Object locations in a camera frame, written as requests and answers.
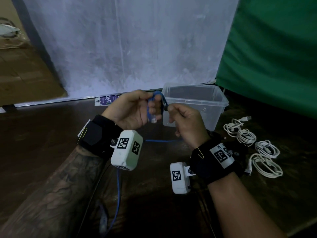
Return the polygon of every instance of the plastic storage box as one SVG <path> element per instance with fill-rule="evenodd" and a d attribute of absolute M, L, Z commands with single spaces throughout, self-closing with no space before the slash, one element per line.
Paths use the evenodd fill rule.
<path fill-rule="evenodd" d="M 228 99 L 215 85 L 166 83 L 162 93 L 168 104 L 182 103 L 199 110 L 206 129 L 210 131 L 215 130 L 220 114 L 229 105 Z M 169 123 L 168 119 L 169 113 L 164 111 L 163 124 L 175 127 L 175 122 Z"/>

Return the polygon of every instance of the tattooed arm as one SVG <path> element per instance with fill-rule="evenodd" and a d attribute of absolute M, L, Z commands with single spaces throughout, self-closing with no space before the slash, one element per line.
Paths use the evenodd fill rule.
<path fill-rule="evenodd" d="M 136 90 L 121 95 L 102 114 L 122 129 L 137 129 L 150 114 L 161 115 L 161 96 Z M 72 237 L 78 232 L 92 189 L 105 161 L 77 146 L 47 182 L 13 213 L 0 237 Z"/>
<path fill-rule="evenodd" d="M 3 226 L 1 237 L 71 237 L 105 162 L 77 146 Z"/>

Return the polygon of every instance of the purple sticker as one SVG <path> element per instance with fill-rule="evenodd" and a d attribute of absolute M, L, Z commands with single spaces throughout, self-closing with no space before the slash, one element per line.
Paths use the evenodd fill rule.
<path fill-rule="evenodd" d="M 96 103 L 98 102 L 99 105 L 101 106 L 109 106 L 110 104 L 113 103 L 119 96 L 118 95 L 111 95 L 111 96 L 105 96 L 105 97 L 100 97 L 96 99 Z"/>

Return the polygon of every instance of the forearm tattoo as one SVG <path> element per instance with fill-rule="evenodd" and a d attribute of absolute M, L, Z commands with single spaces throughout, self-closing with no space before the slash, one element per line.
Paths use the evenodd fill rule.
<path fill-rule="evenodd" d="M 10 216 L 0 237 L 73 237 L 104 161 L 77 146 L 46 183 Z"/>

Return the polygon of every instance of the green curtain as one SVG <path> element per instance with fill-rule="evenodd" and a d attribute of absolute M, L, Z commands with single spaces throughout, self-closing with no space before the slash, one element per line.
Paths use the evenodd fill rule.
<path fill-rule="evenodd" d="M 316 119 L 317 0 L 240 0 L 216 78 Z"/>

